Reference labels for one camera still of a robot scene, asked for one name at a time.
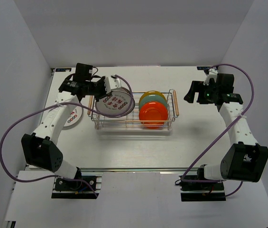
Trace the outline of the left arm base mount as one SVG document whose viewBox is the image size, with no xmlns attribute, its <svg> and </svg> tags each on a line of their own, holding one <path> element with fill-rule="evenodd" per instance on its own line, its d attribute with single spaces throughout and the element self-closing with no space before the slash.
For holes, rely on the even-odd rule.
<svg viewBox="0 0 268 228">
<path fill-rule="evenodd" d="M 87 182 L 67 181 L 56 178 L 51 194 L 52 199 L 97 199 L 100 190 L 102 177 L 98 175 L 83 174 L 82 179 Z"/>
</svg>

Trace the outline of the green red rimmed plate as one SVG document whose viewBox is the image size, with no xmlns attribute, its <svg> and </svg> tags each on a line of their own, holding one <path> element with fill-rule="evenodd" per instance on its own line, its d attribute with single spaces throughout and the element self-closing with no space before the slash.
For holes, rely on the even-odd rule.
<svg viewBox="0 0 268 228">
<path fill-rule="evenodd" d="M 117 87 L 117 88 L 112 89 L 109 92 L 109 94 L 112 94 L 112 95 L 116 95 L 116 94 L 120 94 L 120 93 L 131 95 L 129 89 L 124 88 L 124 87 Z"/>
</svg>

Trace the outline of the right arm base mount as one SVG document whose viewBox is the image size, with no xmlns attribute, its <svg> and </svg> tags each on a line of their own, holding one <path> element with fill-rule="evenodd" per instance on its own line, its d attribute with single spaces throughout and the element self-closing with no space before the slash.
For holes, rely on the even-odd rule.
<svg viewBox="0 0 268 228">
<path fill-rule="evenodd" d="M 182 202 L 226 201 L 223 183 L 183 182 L 179 178 L 175 185 L 180 187 Z"/>
</svg>

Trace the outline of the right table label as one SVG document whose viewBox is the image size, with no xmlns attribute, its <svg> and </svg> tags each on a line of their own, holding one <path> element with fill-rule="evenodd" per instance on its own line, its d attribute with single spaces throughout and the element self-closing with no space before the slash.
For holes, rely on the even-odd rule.
<svg viewBox="0 0 268 228">
<path fill-rule="evenodd" d="M 198 66 L 197 70 L 205 71 L 205 70 L 208 70 L 209 68 L 210 68 L 209 66 Z"/>
</svg>

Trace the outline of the orange plate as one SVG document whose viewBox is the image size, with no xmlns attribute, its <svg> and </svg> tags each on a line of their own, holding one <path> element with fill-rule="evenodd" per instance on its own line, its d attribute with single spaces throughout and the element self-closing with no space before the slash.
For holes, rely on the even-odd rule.
<svg viewBox="0 0 268 228">
<path fill-rule="evenodd" d="M 147 102 L 139 110 L 139 120 L 151 130 L 161 128 L 167 119 L 167 108 L 157 101 Z"/>
</svg>

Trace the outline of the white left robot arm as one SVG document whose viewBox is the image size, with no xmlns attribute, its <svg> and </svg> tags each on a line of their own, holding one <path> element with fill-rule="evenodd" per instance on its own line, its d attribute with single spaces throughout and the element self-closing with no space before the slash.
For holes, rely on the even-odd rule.
<svg viewBox="0 0 268 228">
<path fill-rule="evenodd" d="M 58 89 L 55 105 L 49 109 L 41 124 L 32 134 L 25 134 L 21 144 L 26 163 L 55 175 L 66 178 L 66 184 L 73 190 L 82 185 L 82 177 L 76 166 L 67 162 L 57 147 L 59 135 L 71 112 L 87 95 L 102 99 L 119 87 L 118 80 L 102 76 L 92 81 L 92 66 L 76 65 L 75 73 L 67 76 Z"/>
</svg>

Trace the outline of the yellow plate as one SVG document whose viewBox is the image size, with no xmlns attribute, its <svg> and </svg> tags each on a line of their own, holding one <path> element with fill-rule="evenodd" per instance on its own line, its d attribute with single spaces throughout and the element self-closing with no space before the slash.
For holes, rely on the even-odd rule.
<svg viewBox="0 0 268 228">
<path fill-rule="evenodd" d="M 166 97 L 159 91 L 156 91 L 156 90 L 151 90 L 151 91 L 147 91 L 145 92 L 139 99 L 139 102 L 141 102 L 141 100 L 146 97 L 147 95 L 159 95 L 161 96 L 162 98 L 164 98 L 166 100 Z"/>
</svg>

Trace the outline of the teal plate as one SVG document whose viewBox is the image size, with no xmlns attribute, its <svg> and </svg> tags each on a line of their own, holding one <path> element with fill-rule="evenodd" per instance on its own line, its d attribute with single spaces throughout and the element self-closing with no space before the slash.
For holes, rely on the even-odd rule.
<svg viewBox="0 0 268 228">
<path fill-rule="evenodd" d="M 139 101 L 139 110 L 146 104 L 149 102 L 159 102 L 162 105 L 164 105 L 165 108 L 168 108 L 168 104 L 167 101 L 164 97 L 157 95 L 157 94 L 149 94 L 146 95 L 145 97 L 143 97 L 140 101 Z"/>
</svg>

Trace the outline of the white plate red characters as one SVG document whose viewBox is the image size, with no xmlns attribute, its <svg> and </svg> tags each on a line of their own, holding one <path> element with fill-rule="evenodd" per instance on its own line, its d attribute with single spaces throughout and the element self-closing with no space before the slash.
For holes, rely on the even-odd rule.
<svg viewBox="0 0 268 228">
<path fill-rule="evenodd" d="M 82 119 L 84 115 L 84 110 L 81 107 L 76 107 L 70 114 L 70 116 L 67 118 L 67 121 L 65 122 L 63 128 L 68 129 L 75 127 L 80 120 Z"/>
</svg>

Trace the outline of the white plate coloured circles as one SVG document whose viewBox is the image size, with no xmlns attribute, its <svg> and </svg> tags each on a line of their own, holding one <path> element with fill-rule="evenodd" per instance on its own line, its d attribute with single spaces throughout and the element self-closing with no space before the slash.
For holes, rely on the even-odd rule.
<svg viewBox="0 0 268 228">
<path fill-rule="evenodd" d="M 113 91 L 95 103 L 96 110 L 103 116 L 117 118 L 130 113 L 135 106 L 133 98 L 124 91 Z"/>
</svg>

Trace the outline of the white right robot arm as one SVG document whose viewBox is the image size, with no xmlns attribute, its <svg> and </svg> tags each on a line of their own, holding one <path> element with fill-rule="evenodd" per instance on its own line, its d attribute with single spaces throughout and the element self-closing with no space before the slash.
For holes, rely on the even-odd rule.
<svg viewBox="0 0 268 228">
<path fill-rule="evenodd" d="M 230 149 L 217 164 L 205 164 L 196 177 L 197 186 L 208 189 L 214 182 L 224 180 L 258 182 L 268 160 L 268 148 L 253 136 L 244 118 L 243 100 L 234 93 L 234 75 L 213 73 L 205 81 L 193 81 L 184 100 L 203 105 L 214 104 L 226 124 Z"/>
</svg>

